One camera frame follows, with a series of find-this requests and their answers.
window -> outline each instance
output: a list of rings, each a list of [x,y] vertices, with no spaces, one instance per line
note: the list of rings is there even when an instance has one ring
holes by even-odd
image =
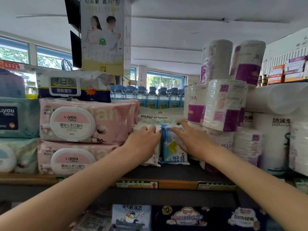
[[[131,80],[136,80],[136,68],[131,67]]]
[[[172,87],[176,87],[178,89],[182,89],[185,85],[186,77],[173,75],[168,73],[159,73],[154,71],[147,72],[147,90],[150,90],[150,87],[156,87],[156,89],[160,89],[161,87],[166,87],[167,89],[171,89]]]
[[[29,63],[28,44],[0,38],[0,59]]]
[[[49,50],[36,47],[38,66],[48,67],[52,69],[62,69],[61,62],[63,59],[68,60],[73,65],[72,55],[59,51]]]

blue wet wipes package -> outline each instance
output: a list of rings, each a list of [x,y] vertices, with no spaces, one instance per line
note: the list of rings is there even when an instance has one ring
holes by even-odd
[[[184,130],[181,125],[161,124],[161,131],[163,136],[163,154],[164,159],[162,163],[171,164],[189,164],[187,154],[183,151],[178,143],[182,143],[180,138],[171,131],[173,127]]]
[[[126,230],[151,230],[150,205],[117,205],[112,206],[112,224]]]
[[[266,231],[267,219],[263,209],[211,208],[209,228],[215,231]]]
[[[52,70],[37,73],[38,97],[74,97],[110,103],[112,76],[100,71]]]
[[[37,138],[39,120],[39,99],[0,97],[1,138]]]
[[[166,231],[209,230],[209,211],[207,207],[154,206],[152,227]]]

finger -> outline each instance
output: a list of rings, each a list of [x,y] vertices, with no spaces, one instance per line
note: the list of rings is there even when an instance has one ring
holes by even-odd
[[[185,151],[187,153],[187,147],[185,146],[185,144],[183,143],[178,143],[178,145],[180,146],[180,148]]]
[[[189,128],[189,125],[187,124],[187,121],[185,119],[178,120],[177,124],[181,124],[183,126],[184,130],[186,128]]]
[[[179,136],[181,138],[181,136],[183,135],[183,131],[177,127],[172,127],[171,131],[174,132],[177,136]]]
[[[152,133],[155,133],[155,131],[156,131],[156,126],[150,126],[150,127],[148,128],[148,131],[150,131],[150,132],[152,132]]]

ceiling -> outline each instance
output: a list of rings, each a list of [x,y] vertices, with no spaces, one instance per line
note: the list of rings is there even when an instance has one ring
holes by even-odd
[[[214,39],[267,44],[308,26],[308,0],[132,0],[132,60],[164,71],[199,74],[202,47]],[[1,0],[0,31],[70,49],[64,0]]]

